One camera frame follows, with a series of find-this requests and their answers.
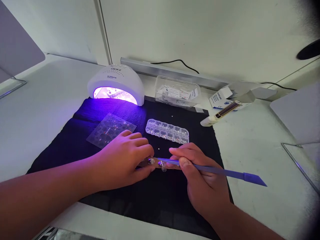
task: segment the white nail lamp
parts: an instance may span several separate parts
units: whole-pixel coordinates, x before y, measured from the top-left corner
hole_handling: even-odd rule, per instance
[[[144,88],[138,74],[125,65],[112,64],[101,69],[87,85],[91,98],[117,98],[138,106],[144,103]]]

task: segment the forearm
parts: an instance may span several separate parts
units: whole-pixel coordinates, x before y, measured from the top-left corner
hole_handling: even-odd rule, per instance
[[[63,210],[94,192],[87,162],[24,175],[0,183],[0,238],[31,239]]]
[[[222,240],[283,239],[231,203],[220,208],[215,216],[207,220]]]

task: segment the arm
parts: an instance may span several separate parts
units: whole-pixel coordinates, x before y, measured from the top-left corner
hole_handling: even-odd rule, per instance
[[[126,130],[92,157],[0,183],[0,239],[31,239],[79,199],[146,178],[154,167],[135,168],[153,154]]]
[[[230,203],[227,178],[198,171],[192,163],[221,168],[193,143],[170,148],[171,159],[179,160],[188,180],[188,196],[196,211],[202,215],[219,237],[226,239],[283,239]]]

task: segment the black cloth mat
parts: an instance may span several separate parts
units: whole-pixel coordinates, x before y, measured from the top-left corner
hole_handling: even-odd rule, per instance
[[[193,112],[194,108],[185,110],[154,102],[153,98],[146,99],[142,107],[118,99],[84,100],[27,173],[61,166],[99,152],[100,148],[87,142],[86,138],[108,113],[135,124],[135,132],[149,140],[155,157],[169,158],[168,149],[181,145],[147,134],[145,126],[150,118],[187,129],[190,142],[223,167],[213,128],[200,125],[207,114]],[[187,181],[180,170],[162,172],[156,169],[148,178],[134,185],[98,192],[80,202],[144,222],[219,239],[209,223],[192,207],[187,195]]]

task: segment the gray panel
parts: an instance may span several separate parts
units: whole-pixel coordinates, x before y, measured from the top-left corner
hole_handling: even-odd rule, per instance
[[[131,67],[134,71],[140,74],[157,77],[157,76],[166,76],[186,82],[196,83],[201,87],[205,87],[212,90],[219,90],[220,88],[234,82],[230,80],[222,80],[219,78],[214,78],[208,75],[203,74],[194,74],[191,72],[186,72],[179,69],[173,69],[164,67],[161,65],[154,65],[149,62],[141,62],[128,58],[121,58],[121,64]],[[253,94],[256,98],[267,99],[277,93],[277,90],[268,89],[268,88],[257,88],[254,89]]]
[[[44,59],[40,48],[0,1],[0,67],[15,76]],[[0,82],[7,79],[0,74]]]
[[[7,80],[9,78],[11,78],[11,76],[0,69],[0,83],[4,82],[5,80]]]
[[[320,169],[320,81],[273,101],[270,107]]]

